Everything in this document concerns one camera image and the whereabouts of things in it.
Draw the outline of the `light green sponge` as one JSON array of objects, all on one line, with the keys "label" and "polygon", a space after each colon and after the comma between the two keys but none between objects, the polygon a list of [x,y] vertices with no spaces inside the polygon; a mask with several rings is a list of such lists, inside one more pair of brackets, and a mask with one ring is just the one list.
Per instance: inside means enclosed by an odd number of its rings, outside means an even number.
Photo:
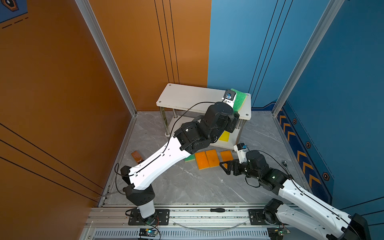
[{"label": "light green sponge", "polygon": [[243,107],[248,95],[246,93],[240,92],[235,89],[231,89],[231,90],[236,93],[233,109],[235,112],[239,112],[240,109]]},{"label": "light green sponge", "polygon": [[191,161],[195,161],[195,160],[196,160],[195,155],[190,155],[189,157],[184,159],[185,162],[191,162]]}]

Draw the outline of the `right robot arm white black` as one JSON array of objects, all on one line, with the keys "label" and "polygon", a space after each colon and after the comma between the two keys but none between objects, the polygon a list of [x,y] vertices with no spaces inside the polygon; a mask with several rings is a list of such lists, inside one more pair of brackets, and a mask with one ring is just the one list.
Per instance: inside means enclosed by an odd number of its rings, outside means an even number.
[{"label": "right robot arm white black", "polygon": [[327,204],[295,182],[288,174],[269,167],[259,151],[239,151],[236,160],[220,163],[227,175],[254,178],[259,186],[299,207],[297,212],[278,199],[270,200],[263,209],[265,222],[290,225],[317,240],[369,240],[367,220]]}]

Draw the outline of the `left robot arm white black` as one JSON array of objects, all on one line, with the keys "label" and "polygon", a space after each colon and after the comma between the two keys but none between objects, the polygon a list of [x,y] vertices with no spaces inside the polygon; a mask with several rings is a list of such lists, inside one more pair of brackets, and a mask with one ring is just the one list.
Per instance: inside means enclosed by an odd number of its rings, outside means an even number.
[{"label": "left robot arm white black", "polygon": [[234,101],[211,103],[204,115],[175,130],[167,143],[135,167],[124,166],[120,175],[127,187],[126,198],[136,205],[143,219],[155,215],[152,182],[177,162],[216,143],[224,132],[232,133],[240,115]]}]

